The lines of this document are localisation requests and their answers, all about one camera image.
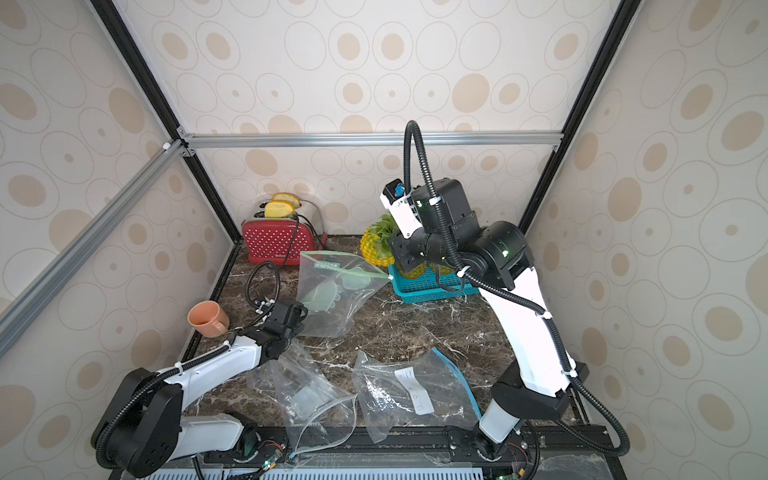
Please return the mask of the clear zip bag green seal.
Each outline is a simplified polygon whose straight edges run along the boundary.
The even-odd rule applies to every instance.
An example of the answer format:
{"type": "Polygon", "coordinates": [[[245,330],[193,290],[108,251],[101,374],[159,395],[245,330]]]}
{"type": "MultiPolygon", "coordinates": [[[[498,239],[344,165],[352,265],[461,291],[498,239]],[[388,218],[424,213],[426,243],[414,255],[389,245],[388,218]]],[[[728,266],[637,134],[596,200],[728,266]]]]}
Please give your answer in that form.
{"type": "Polygon", "coordinates": [[[354,325],[355,313],[392,276],[364,258],[339,251],[300,254],[297,300],[308,310],[301,334],[336,338],[354,325]]]}

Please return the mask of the clear zip bag white seal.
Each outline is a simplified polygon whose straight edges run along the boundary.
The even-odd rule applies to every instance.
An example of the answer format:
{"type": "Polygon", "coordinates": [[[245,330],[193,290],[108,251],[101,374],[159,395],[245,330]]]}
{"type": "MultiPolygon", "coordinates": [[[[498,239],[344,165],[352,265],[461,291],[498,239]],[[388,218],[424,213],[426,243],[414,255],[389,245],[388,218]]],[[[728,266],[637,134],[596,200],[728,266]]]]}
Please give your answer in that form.
{"type": "Polygon", "coordinates": [[[279,405],[292,456],[340,446],[357,426],[356,396],[331,383],[298,341],[248,372],[246,384],[279,405]]]}

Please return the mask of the clear zip bag blue slider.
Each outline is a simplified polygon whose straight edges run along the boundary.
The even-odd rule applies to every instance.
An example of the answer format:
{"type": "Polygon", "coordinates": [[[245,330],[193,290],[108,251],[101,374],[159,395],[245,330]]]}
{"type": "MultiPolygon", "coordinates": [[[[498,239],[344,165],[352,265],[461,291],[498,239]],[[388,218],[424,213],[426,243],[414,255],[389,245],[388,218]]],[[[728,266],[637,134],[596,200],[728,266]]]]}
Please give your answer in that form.
{"type": "Polygon", "coordinates": [[[352,380],[375,444],[396,427],[470,430],[482,416],[463,374],[437,349],[412,361],[389,364],[360,351],[352,380]]]}

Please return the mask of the yellow pineapple green crown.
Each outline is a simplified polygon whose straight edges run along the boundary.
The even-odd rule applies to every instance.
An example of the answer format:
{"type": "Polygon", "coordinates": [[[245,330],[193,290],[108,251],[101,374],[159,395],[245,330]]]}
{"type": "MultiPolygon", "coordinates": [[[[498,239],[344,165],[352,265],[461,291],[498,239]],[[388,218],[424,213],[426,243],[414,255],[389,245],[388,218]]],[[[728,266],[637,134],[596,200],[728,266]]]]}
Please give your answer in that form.
{"type": "Polygon", "coordinates": [[[427,264],[425,262],[414,261],[410,263],[398,263],[396,267],[401,277],[415,280],[425,273],[427,264]]]}

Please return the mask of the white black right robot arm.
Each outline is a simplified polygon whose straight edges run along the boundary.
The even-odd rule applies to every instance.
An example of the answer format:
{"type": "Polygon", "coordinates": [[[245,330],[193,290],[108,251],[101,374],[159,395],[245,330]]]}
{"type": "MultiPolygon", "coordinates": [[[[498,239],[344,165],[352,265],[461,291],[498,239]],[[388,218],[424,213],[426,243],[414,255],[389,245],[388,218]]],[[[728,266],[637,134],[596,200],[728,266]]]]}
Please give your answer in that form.
{"type": "Polygon", "coordinates": [[[495,460],[509,435],[530,421],[559,423],[568,391],[575,389],[613,428],[619,443],[600,444],[568,425],[563,430],[606,456],[626,455],[628,433],[585,387],[588,369],[567,352],[545,306],[525,235],[508,221],[481,226],[461,183],[433,178],[414,120],[404,129],[403,176],[388,183],[380,199],[398,229],[388,241],[396,265],[406,272],[423,263],[451,268],[461,285],[478,289],[512,347],[514,359],[493,384],[490,404],[474,428],[478,453],[495,460]]]}

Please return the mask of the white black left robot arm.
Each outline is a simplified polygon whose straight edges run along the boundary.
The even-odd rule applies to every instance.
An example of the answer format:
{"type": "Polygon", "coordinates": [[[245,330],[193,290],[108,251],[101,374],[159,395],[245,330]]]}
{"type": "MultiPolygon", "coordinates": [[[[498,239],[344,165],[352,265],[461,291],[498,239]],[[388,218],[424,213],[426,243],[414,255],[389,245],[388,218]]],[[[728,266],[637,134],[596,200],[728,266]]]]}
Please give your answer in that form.
{"type": "Polygon", "coordinates": [[[278,359],[308,314],[302,303],[276,296],[247,302],[256,319],[218,348],[159,371],[137,368],[123,378],[90,439],[100,467],[143,478],[171,460],[206,452],[231,452],[239,461],[257,454],[260,437],[247,417],[184,415],[207,392],[278,359]]]}

